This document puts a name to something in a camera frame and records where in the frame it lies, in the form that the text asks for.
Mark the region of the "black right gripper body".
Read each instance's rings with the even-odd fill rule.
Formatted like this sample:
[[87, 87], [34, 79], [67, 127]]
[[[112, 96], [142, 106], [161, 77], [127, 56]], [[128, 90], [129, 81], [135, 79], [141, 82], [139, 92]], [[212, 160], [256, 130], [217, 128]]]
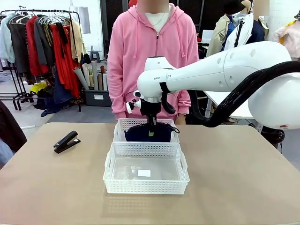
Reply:
[[146, 116], [147, 122], [156, 122], [157, 115], [161, 112], [161, 102], [150, 103], [141, 101], [140, 112], [142, 116]]

